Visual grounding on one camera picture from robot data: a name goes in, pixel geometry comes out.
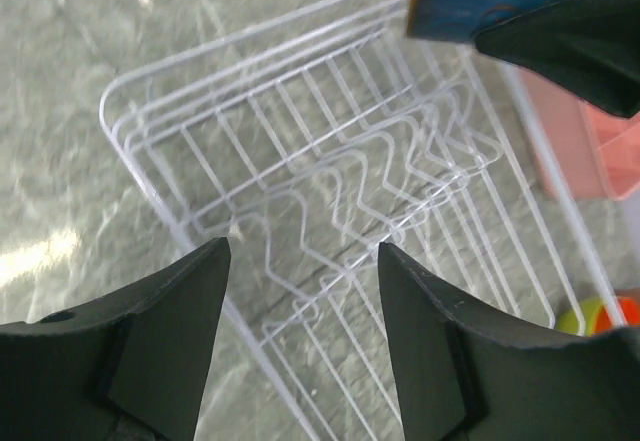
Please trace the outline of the white wire dish rack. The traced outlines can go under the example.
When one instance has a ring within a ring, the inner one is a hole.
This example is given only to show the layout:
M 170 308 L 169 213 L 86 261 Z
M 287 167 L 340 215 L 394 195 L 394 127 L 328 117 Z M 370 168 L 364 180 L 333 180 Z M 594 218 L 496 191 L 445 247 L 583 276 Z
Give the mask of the white wire dish rack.
M 380 243 L 550 327 L 631 286 L 619 208 L 568 219 L 537 181 L 521 89 L 404 35 L 407 0 L 132 0 L 110 142 L 181 252 L 232 264 L 200 440 L 399 440 Z

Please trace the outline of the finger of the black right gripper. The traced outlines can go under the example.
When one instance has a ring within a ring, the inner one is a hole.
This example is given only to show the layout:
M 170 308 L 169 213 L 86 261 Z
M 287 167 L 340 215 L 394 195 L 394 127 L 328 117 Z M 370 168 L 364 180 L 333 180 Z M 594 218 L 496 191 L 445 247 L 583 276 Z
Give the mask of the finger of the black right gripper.
M 639 0 L 563 0 L 474 37 L 478 52 L 630 119 L 639 112 Z

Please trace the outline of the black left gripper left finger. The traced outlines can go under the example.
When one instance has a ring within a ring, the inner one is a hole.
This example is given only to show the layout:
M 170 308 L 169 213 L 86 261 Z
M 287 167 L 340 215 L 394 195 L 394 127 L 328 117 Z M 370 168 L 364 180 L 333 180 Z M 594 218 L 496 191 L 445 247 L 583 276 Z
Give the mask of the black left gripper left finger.
M 211 240 L 166 268 L 1 328 L 5 440 L 190 440 L 231 250 Z

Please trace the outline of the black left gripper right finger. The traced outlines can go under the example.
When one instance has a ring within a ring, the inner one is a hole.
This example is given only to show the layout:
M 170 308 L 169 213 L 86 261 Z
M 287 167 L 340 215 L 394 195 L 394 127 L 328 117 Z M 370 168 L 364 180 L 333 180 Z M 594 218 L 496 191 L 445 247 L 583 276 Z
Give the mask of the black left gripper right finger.
M 409 440 L 635 440 L 639 331 L 591 337 L 498 310 L 397 246 L 378 279 Z

